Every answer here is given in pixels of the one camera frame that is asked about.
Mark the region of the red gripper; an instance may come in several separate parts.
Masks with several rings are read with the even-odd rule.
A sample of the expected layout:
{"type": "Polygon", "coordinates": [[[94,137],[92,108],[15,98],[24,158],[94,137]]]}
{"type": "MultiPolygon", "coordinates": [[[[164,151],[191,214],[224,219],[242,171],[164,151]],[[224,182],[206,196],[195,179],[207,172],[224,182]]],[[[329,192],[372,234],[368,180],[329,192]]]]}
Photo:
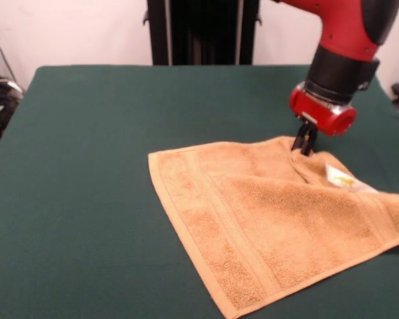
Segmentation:
{"type": "Polygon", "coordinates": [[[349,104],[340,106],[319,100],[304,89],[304,84],[301,82],[293,89],[289,106],[297,117],[312,124],[301,125],[291,150],[300,150],[304,156],[309,156],[319,131],[328,136],[343,135],[355,121],[356,110],[349,104]]]}

